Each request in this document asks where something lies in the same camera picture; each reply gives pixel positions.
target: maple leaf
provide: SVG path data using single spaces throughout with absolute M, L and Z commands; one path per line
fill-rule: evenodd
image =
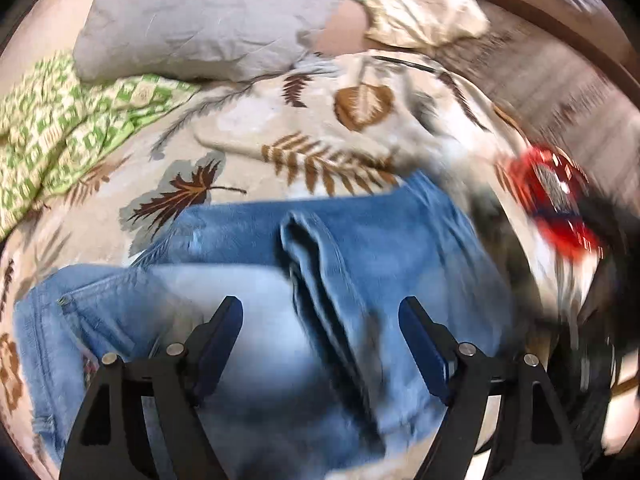
M 164 224 L 171 219 L 175 220 L 185 208 L 190 205 L 203 204 L 207 197 L 207 191 L 211 189 L 226 189 L 246 194 L 246 190 L 237 187 L 213 185 L 219 166 L 220 161 L 215 164 L 211 161 L 206 166 L 197 167 L 196 171 L 191 173 L 190 181 L 184 180 L 178 173 L 173 180 L 169 181 L 169 184 L 175 187 L 175 191 L 161 193 L 150 202 L 140 204 L 133 210 L 133 214 L 127 221 L 133 220 L 132 224 L 135 224 L 139 219 L 158 214 L 149 226 L 149 229 L 156 226 L 151 237 L 153 239 Z

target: brown leaf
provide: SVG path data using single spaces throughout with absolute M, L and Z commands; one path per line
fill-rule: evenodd
M 130 155 L 121 158 L 118 162 L 101 162 L 87 171 L 65 195 L 65 202 L 71 206 L 82 205 L 87 198 L 100 191 L 100 184 L 109 182 L 109 175 L 121 167 Z
M 289 153 L 289 158 L 287 159 L 287 168 L 289 168 L 289 174 L 287 175 L 287 186 L 290 186 L 298 176 L 298 155 L 296 152 Z
M 276 148 L 273 150 L 273 163 L 276 167 L 276 175 L 280 174 L 280 170 L 282 170 L 282 150 L 280 148 Z
M 346 190 L 352 195 L 355 195 L 356 192 L 353 190 L 353 186 L 351 185 L 351 180 L 349 180 L 347 176 L 343 174 L 340 176 L 340 179 L 342 180 L 342 185 L 346 188 Z
M 331 176 L 330 168 L 325 164 L 322 165 L 322 183 L 327 195 L 333 196 L 335 194 L 334 178 Z
M 0 383 L 4 390 L 4 400 L 9 407 L 9 413 L 18 407 L 18 400 L 22 397 L 23 384 L 18 373 L 20 361 L 18 350 L 14 341 L 9 339 L 9 334 L 0 336 Z
M 316 165 L 314 164 L 314 158 L 308 156 L 305 159 L 305 183 L 309 193 L 313 194 L 316 188 L 316 182 L 318 181 L 318 172 L 316 171 Z
M 169 182 L 175 191 L 161 193 L 159 197 L 151 199 L 150 202 L 140 204 L 134 209 L 133 214 L 127 219 L 133 220 L 133 224 L 139 219 L 148 218 L 157 215 L 151 222 L 149 228 L 156 226 L 153 237 L 164 224 L 170 219 L 176 219 L 177 216 L 188 206 L 195 204 L 203 204 L 207 191 L 211 189 L 226 189 L 229 191 L 237 191 L 246 194 L 246 190 L 237 187 L 214 186 L 216 180 L 216 172 L 220 166 L 220 161 L 214 164 L 211 161 L 206 166 L 199 166 L 196 171 L 191 173 L 191 180 L 184 180 L 178 173 L 173 180 Z
M 351 194 L 355 194 L 354 183 L 369 194 L 373 193 L 371 186 L 379 189 L 398 186 L 398 180 L 390 172 L 393 154 L 378 159 L 361 153 L 332 150 L 320 140 L 310 139 L 300 132 L 284 136 L 271 146 L 265 144 L 260 152 L 265 162 L 274 164 L 276 174 L 286 168 L 288 186 L 293 184 L 303 169 L 306 188 L 311 194 L 315 193 L 321 180 L 327 195 L 334 196 L 335 177 L 340 178 Z
M 309 81 L 311 81 L 311 76 L 308 74 L 295 74 L 286 77 L 282 88 L 284 102 L 294 108 L 306 108 L 306 105 L 300 100 L 300 94 Z
M 394 93 L 388 86 L 361 83 L 335 93 L 334 112 L 348 129 L 361 132 L 365 126 L 382 121 L 392 110 Z
M 480 122 L 480 120 L 476 117 L 476 115 L 473 113 L 473 111 L 469 107 L 469 103 L 466 102 L 465 95 L 462 93 L 462 90 L 454 81 L 451 74 L 446 71 L 440 72 L 438 79 L 442 81 L 447 86 L 447 88 L 449 88 L 449 90 L 453 92 L 453 95 L 456 98 L 456 101 L 458 102 L 460 107 L 462 108 L 462 111 L 465 113 L 466 118 L 469 119 L 476 126 L 479 126 L 480 129 L 488 132 L 489 130 L 484 126 L 484 124 Z
M 364 180 L 359 174 L 355 173 L 353 175 L 353 179 L 356 181 L 356 184 L 358 184 L 358 186 L 364 189 L 364 191 L 366 191 L 370 195 L 373 195 L 373 191 L 369 187 L 369 184 L 367 184 L 367 181 Z
M 14 259 L 9 259 L 9 263 L 4 270 L 4 280 L 2 280 L 2 295 L 0 296 L 0 321 L 2 321 L 2 313 L 6 305 L 6 298 L 9 295 L 9 286 L 14 280 Z
M 507 112 L 502 110 L 497 104 L 492 103 L 492 108 L 494 109 L 495 114 L 500 117 L 505 123 L 507 123 L 511 128 L 516 130 L 523 139 L 526 139 L 527 136 L 513 117 L 511 117 Z
M 299 139 L 301 138 L 300 132 L 295 132 L 294 134 L 285 135 L 284 137 L 280 137 L 276 142 L 273 143 L 274 148 L 281 148 L 283 144 L 286 144 L 291 139 Z

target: leaf print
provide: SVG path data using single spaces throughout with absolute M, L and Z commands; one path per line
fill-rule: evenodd
M 286 77 L 282 88 L 284 102 L 294 108 L 306 108 L 306 105 L 300 100 L 300 94 L 311 79 L 308 74 L 295 74 Z
M 334 113 L 352 132 L 382 121 L 392 110 L 394 93 L 388 86 L 361 83 L 335 93 Z
M 9 407 L 9 413 L 18 407 L 18 400 L 22 397 L 23 384 L 18 374 L 20 361 L 15 342 L 9 340 L 9 334 L 0 336 L 0 383 L 4 390 L 4 400 Z
M 226 189 L 228 191 L 236 191 L 246 194 L 246 190 L 237 187 L 214 186 L 218 177 L 218 168 L 221 161 L 210 161 L 206 166 L 198 166 L 191 173 L 191 180 L 184 180 L 182 175 L 178 173 L 173 180 L 169 182 L 175 188 L 175 191 L 161 193 L 159 197 L 151 199 L 150 202 L 143 203 L 135 208 L 133 214 L 127 221 L 133 220 L 133 223 L 139 219 L 148 218 L 157 214 L 151 222 L 149 228 L 156 226 L 153 235 L 158 232 L 167 221 L 176 219 L 177 216 L 188 206 L 195 204 L 203 204 L 207 191 L 211 189 Z
M 42 218 L 42 215 L 45 209 L 50 210 L 51 208 L 45 205 L 44 203 L 36 200 L 33 203 L 33 206 L 31 207 L 31 209 L 29 209 L 25 213 L 24 217 L 22 218 L 22 221 L 18 224 L 17 228 L 20 229 L 20 234 L 22 235 L 23 249 L 31 241 L 31 237 L 33 237 L 33 234 L 36 231 L 36 227 L 38 227 L 38 223 L 40 222 L 40 219 Z
M 14 280 L 14 259 L 9 259 L 9 263 L 4 270 L 4 277 L 2 280 L 2 294 L 0 295 L 0 321 L 2 321 L 2 313 L 6 305 L 6 298 L 9 295 L 9 286 Z
M 160 135 L 160 138 L 156 140 L 154 145 L 151 147 L 150 158 L 153 160 L 159 160 L 163 158 L 164 153 L 162 152 L 162 148 L 164 148 L 166 142 L 170 137 L 181 130 L 192 119 L 222 110 L 222 108 L 224 108 L 228 104 L 242 97 L 251 95 L 253 89 L 254 84 L 249 83 L 241 89 L 229 92 L 228 94 L 224 94 L 223 96 L 204 98 L 196 106 L 183 113 L 181 117 L 177 121 L 175 121 L 174 124 L 169 126 L 169 128 L 165 130 L 162 135 Z
M 505 112 L 504 110 L 502 110 L 497 104 L 492 103 L 492 108 L 495 112 L 495 114 L 500 117 L 505 123 L 507 123 L 511 128 L 513 128 L 514 130 L 516 130 L 523 139 L 526 139 L 527 136 L 524 133 L 523 129 L 520 127 L 520 125 L 518 124 L 518 121 L 516 121 L 516 119 L 514 119 L 513 117 L 511 117 L 507 112 Z
M 20 287 L 18 287 L 18 291 L 15 293 L 15 301 L 21 300 L 35 283 L 41 282 L 47 276 L 58 270 L 58 267 L 55 265 L 56 260 L 60 256 L 60 253 L 69 238 L 71 238 L 71 234 L 68 234 L 62 238 L 62 240 L 58 240 L 61 232 L 62 226 L 58 227 L 49 238 L 47 247 L 41 254 L 38 254 L 37 247 L 34 248 L 33 261 L 35 264 L 35 271 L 31 276 L 20 283 Z
M 33 436 L 33 452 L 36 454 L 37 459 L 44 466 L 44 469 L 47 470 L 51 478 L 55 478 L 56 475 L 53 474 L 47 464 L 47 454 L 42 444 L 42 437 L 39 434 Z
M 92 194 L 100 191 L 100 185 L 111 180 L 110 174 L 129 160 L 130 155 L 117 162 L 101 162 L 87 171 L 65 195 L 65 203 L 71 206 L 82 205 Z
M 352 195 L 356 194 L 356 188 L 373 194 L 372 185 L 379 189 L 399 185 L 392 173 L 393 154 L 376 159 L 361 153 L 332 150 L 301 132 L 281 137 L 272 145 L 264 144 L 261 152 L 262 160 L 271 162 L 276 174 L 287 171 L 287 186 L 291 186 L 302 172 L 311 194 L 321 181 L 327 195 L 335 196 L 336 179 Z
M 453 95 L 456 98 L 456 101 L 458 102 L 458 104 L 460 105 L 460 108 L 462 108 L 462 111 L 465 113 L 466 118 L 469 119 L 476 126 L 479 126 L 481 130 L 488 132 L 489 130 L 479 121 L 479 119 L 476 117 L 476 115 L 473 113 L 473 111 L 469 107 L 469 103 L 466 102 L 465 95 L 462 93 L 462 90 L 460 89 L 458 84 L 455 82 L 455 80 L 452 78 L 451 74 L 443 70 L 442 72 L 440 72 L 438 79 L 442 81 L 449 88 L 449 90 L 453 92 Z

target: red object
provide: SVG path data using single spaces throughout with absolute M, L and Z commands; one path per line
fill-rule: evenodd
M 601 251 L 577 207 L 577 199 L 587 189 L 587 177 L 562 150 L 532 146 L 505 170 L 498 175 L 501 183 L 559 253 L 580 260 L 587 253 Z

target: brown fern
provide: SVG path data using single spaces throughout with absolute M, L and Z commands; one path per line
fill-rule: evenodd
M 294 74 L 286 77 L 282 88 L 284 102 L 294 108 L 306 108 L 306 105 L 300 100 L 300 94 L 311 79 L 308 74 Z
M 9 286 L 14 280 L 14 259 L 11 258 L 4 270 L 4 280 L 2 280 L 2 295 L 0 296 L 0 321 L 2 321 L 2 314 L 4 313 L 4 306 L 6 305 L 6 298 L 9 296 Z
M 111 180 L 110 174 L 129 160 L 129 157 L 130 155 L 127 155 L 115 163 L 101 162 L 91 168 L 66 192 L 65 202 L 71 206 L 82 205 L 92 194 L 100 191 L 102 183 Z
M 300 132 L 281 137 L 272 145 L 263 145 L 262 159 L 274 165 L 276 174 L 286 169 L 288 186 L 302 172 L 311 194 L 322 182 L 327 195 L 335 196 L 336 178 L 352 195 L 356 194 L 356 188 L 373 194 L 372 187 L 385 189 L 399 185 L 392 173 L 392 155 L 378 160 L 361 153 L 332 150 L 320 140 Z
M 473 124 L 479 126 L 480 129 L 484 130 L 485 132 L 488 132 L 489 129 L 480 122 L 480 120 L 476 117 L 476 115 L 471 110 L 469 103 L 466 102 L 465 95 L 462 93 L 462 90 L 460 89 L 458 84 L 455 82 L 455 80 L 451 77 L 451 74 L 449 72 L 446 72 L 446 70 L 443 70 L 442 72 L 440 72 L 438 79 L 442 81 L 447 86 L 447 88 L 449 88 L 453 92 L 453 95 L 456 98 L 456 101 L 458 102 L 458 104 L 460 105 L 460 108 L 462 108 L 462 111 L 465 113 L 466 118 L 469 119 Z

